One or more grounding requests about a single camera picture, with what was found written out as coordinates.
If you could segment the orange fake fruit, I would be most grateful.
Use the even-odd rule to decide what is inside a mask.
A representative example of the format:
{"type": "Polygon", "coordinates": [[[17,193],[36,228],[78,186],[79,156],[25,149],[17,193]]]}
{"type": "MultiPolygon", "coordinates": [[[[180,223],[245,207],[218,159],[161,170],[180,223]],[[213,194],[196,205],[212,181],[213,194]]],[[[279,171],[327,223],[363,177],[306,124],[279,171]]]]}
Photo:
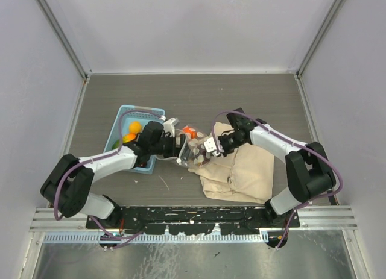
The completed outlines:
{"type": "Polygon", "coordinates": [[[185,126],[183,128],[183,132],[186,134],[188,139],[196,139],[197,138],[197,130],[190,126],[185,126]]]}

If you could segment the yellow fake lemon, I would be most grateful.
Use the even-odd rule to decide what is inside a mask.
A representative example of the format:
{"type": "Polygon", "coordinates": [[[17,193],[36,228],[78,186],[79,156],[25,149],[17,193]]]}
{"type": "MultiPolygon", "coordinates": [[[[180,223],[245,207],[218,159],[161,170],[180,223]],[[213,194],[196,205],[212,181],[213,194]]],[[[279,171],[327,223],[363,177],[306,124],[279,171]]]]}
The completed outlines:
{"type": "Polygon", "coordinates": [[[138,121],[133,121],[128,126],[128,130],[130,134],[139,134],[142,131],[142,124],[138,121]]]}

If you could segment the green fake fruit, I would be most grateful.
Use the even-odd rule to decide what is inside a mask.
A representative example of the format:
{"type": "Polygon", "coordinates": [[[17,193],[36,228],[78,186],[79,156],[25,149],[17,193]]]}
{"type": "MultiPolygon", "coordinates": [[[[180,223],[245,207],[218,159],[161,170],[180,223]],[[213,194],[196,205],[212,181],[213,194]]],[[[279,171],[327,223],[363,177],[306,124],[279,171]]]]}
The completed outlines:
{"type": "Polygon", "coordinates": [[[117,149],[121,143],[125,144],[127,142],[131,142],[136,139],[135,133],[128,133],[122,137],[122,139],[118,139],[113,145],[112,149],[117,149]]]}

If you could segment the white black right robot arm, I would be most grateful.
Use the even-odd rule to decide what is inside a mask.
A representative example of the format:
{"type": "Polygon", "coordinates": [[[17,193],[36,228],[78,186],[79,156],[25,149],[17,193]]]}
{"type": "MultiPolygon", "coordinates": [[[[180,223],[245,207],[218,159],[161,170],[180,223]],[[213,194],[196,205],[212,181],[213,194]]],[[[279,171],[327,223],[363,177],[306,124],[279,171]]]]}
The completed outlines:
{"type": "Polygon", "coordinates": [[[269,226],[280,226],[287,213],[304,207],[313,199],[328,196],[328,191],[336,186],[338,171],[320,143],[293,140],[264,120],[245,114],[241,108],[224,114],[231,130],[212,135],[215,156],[225,157],[249,144],[268,151],[286,167],[287,187],[264,203],[264,218],[269,226]]]}

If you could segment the clear polka dot zip bag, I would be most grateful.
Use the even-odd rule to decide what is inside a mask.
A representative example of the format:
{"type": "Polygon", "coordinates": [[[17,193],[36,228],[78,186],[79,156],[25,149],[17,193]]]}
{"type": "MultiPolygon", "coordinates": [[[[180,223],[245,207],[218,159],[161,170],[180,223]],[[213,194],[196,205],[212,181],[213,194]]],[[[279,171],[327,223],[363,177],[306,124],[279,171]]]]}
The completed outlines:
{"type": "MultiPolygon", "coordinates": [[[[179,134],[184,134],[183,129],[178,129],[176,127],[176,137],[179,134]]],[[[163,138],[166,136],[166,134],[163,131],[162,134],[162,148],[163,148],[163,138]]],[[[199,164],[197,161],[197,154],[198,154],[198,148],[203,145],[203,143],[209,138],[205,133],[202,133],[201,131],[197,130],[197,138],[196,139],[188,139],[186,136],[185,143],[183,145],[182,150],[180,151],[180,154],[178,157],[171,157],[171,158],[164,158],[163,157],[163,149],[160,154],[156,154],[155,158],[161,161],[171,161],[175,164],[188,168],[188,169],[198,169],[206,164],[199,164]]]]}

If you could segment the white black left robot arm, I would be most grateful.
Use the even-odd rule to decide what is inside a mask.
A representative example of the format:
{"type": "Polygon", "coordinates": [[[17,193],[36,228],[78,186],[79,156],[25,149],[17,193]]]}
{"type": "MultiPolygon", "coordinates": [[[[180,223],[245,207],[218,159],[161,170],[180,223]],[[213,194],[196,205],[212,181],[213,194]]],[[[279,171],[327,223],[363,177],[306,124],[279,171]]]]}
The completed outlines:
{"type": "Polygon", "coordinates": [[[77,158],[64,155],[43,186],[41,195],[54,207],[56,220],[71,218],[78,213],[98,218],[106,228],[115,228],[122,210],[105,195],[91,193],[93,183],[111,174],[143,166],[151,156],[176,159],[185,142],[183,132],[176,131],[178,119],[163,123],[151,121],[131,142],[104,154],[77,158]]]}

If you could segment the dark purple fake plum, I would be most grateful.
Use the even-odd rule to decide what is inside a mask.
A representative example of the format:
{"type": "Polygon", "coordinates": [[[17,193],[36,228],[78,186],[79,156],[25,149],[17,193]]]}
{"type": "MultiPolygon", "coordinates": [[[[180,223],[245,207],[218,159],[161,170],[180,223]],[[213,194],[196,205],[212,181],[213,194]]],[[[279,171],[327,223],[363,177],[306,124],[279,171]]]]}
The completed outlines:
{"type": "Polygon", "coordinates": [[[198,148],[197,161],[199,164],[209,163],[212,158],[211,153],[207,152],[205,147],[201,145],[198,148]]]}

